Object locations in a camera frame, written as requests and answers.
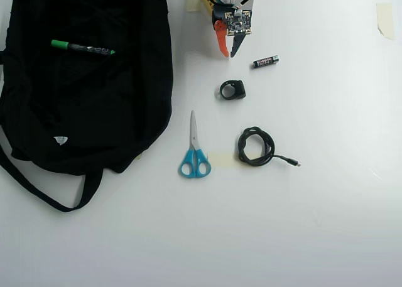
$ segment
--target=circuit board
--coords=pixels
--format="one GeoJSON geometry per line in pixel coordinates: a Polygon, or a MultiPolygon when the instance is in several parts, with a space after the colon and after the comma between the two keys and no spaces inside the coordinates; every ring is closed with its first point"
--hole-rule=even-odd
{"type": "Polygon", "coordinates": [[[227,25],[227,35],[236,36],[238,34],[251,34],[251,12],[235,10],[233,13],[225,13],[227,25]]]}

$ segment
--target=bag strap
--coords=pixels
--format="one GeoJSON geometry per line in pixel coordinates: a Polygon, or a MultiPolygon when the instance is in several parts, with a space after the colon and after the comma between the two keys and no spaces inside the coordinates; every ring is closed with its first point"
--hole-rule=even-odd
{"type": "Polygon", "coordinates": [[[30,183],[24,175],[15,167],[10,159],[6,156],[3,148],[0,146],[0,166],[2,166],[20,185],[22,185],[27,191],[33,195],[39,197],[47,204],[51,205],[55,209],[61,212],[72,212],[73,210],[78,210],[86,206],[92,197],[95,195],[102,181],[103,170],[88,173],[85,177],[84,190],[82,192],[82,197],[80,203],[73,208],[65,207],[64,205],[58,203],[56,200],[50,198],[48,195],[39,191],[32,183],[30,183]]]}

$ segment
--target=scissor blade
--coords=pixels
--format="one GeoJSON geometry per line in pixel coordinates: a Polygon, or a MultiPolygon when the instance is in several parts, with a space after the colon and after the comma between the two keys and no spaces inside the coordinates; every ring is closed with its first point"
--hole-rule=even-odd
{"type": "Polygon", "coordinates": [[[200,145],[198,144],[198,135],[197,135],[197,123],[195,122],[195,113],[194,111],[191,112],[191,131],[190,131],[190,137],[191,137],[191,145],[195,150],[200,149],[200,145]]]}

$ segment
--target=blue scissor handle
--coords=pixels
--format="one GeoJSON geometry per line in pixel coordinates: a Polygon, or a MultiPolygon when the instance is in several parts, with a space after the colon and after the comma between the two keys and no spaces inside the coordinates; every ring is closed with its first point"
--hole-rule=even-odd
{"type": "Polygon", "coordinates": [[[194,153],[195,153],[194,150],[192,150],[192,149],[188,150],[187,155],[183,160],[183,163],[180,165],[180,173],[185,178],[195,178],[196,174],[195,174],[195,167],[194,167],[194,153]],[[190,174],[185,174],[183,172],[183,167],[185,165],[190,166],[190,174]]]}
{"type": "Polygon", "coordinates": [[[211,173],[211,164],[209,163],[208,159],[205,157],[204,152],[202,150],[196,150],[194,151],[193,149],[188,150],[186,157],[183,160],[183,163],[180,165],[180,174],[182,174],[183,177],[185,178],[203,178],[209,173],[211,173]],[[197,159],[197,166],[194,164],[194,155],[197,159]],[[204,164],[207,171],[205,173],[201,173],[200,171],[200,166],[201,164],[204,164]],[[190,174],[185,174],[183,172],[183,167],[185,165],[190,166],[190,174]]]}
{"type": "Polygon", "coordinates": [[[196,150],[195,155],[197,157],[197,172],[196,172],[196,176],[199,178],[208,176],[209,173],[211,173],[212,167],[211,164],[209,163],[208,159],[205,157],[204,152],[202,152],[201,149],[196,150]],[[207,171],[205,173],[201,173],[200,172],[200,166],[201,164],[204,164],[207,171]]]}

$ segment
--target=orange claw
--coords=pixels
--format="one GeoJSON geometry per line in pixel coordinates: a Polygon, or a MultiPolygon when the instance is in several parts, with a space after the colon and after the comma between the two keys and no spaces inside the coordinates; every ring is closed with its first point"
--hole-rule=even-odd
{"type": "Polygon", "coordinates": [[[228,58],[229,52],[226,47],[227,25],[222,20],[217,20],[214,24],[214,28],[218,37],[220,51],[228,58]]]}

